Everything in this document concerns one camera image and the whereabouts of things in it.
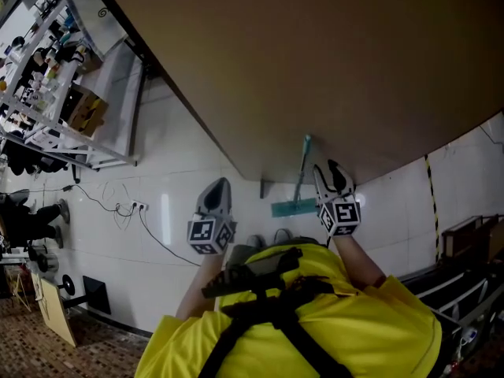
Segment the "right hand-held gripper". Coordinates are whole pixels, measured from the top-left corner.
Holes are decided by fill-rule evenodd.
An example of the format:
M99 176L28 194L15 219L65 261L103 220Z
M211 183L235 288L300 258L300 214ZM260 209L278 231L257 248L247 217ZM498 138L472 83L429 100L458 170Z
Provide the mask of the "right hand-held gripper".
M355 183L348 172L336 161L328 159L332 174L329 191L323 172L313 166L313 180L317 190L317 216L329 237L352 235L361 223L360 204L355 200Z

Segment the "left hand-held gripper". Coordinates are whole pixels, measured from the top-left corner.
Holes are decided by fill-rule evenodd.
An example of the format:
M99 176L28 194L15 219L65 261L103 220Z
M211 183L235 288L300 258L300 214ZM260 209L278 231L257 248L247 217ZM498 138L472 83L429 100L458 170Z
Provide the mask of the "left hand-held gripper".
M187 243L201 255L223 254L235 236L231 184L225 177L212 182L199 196L187 226Z

